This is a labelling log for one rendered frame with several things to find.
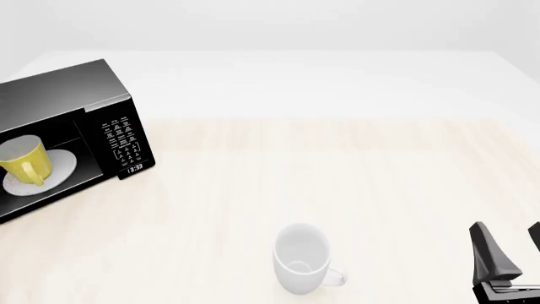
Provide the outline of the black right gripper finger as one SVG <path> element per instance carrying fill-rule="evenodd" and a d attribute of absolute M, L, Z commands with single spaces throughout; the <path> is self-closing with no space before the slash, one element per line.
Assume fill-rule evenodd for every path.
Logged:
<path fill-rule="evenodd" d="M 501 250 L 483 222 L 475 222 L 469 232 L 474 256 L 474 285 L 493 280 L 514 280 L 523 274 Z"/>
<path fill-rule="evenodd" d="M 529 227 L 528 232 L 537 250 L 540 251 L 540 222 L 536 222 L 534 225 Z"/>

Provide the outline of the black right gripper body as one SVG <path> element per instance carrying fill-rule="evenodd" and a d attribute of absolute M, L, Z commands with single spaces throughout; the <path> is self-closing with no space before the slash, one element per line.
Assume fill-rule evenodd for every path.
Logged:
<path fill-rule="evenodd" d="M 540 285 L 513 285 L 516 275 L 473 276 L 478 304 L 540 304 Z"/>

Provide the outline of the white microwave turntable plate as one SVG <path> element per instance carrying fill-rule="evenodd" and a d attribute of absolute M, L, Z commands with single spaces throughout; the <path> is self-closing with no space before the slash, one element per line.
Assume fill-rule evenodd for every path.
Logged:
<path fill-rule="evenodd" d="M 3 189 L 17 197 L 28 197 L 47 192 L 65 182 L 77 166 L 75 154 L 65 149 L 51 149 L 46 153 L 51 162 L 51 174 L 42 186 L 20 182 L 13 174 L 7 173 L 3 178 Z"/>

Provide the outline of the black microwave oven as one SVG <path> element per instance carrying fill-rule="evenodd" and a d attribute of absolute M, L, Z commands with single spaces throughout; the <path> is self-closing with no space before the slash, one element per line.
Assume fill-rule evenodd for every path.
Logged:
<path fill-rule="evenodd" d="M 127 179 L 155 164 L 132 96 L 105 60 L 0 84 L 0 144 L 38 136 L 44 148 L 75 154 L 77 166 L 58 187 L 28 197 L 3 189 L 0 225 L 112 177 Z"/>

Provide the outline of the yellow and white mug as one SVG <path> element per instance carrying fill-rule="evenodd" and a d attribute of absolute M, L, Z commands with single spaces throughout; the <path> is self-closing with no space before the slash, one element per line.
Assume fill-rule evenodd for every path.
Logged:
<path fill-rule="evenodd" d="M 38 136 L 25 135 L 0 144 L 0 166 L 20 182 L 42 186 L 52 171 Z"/>

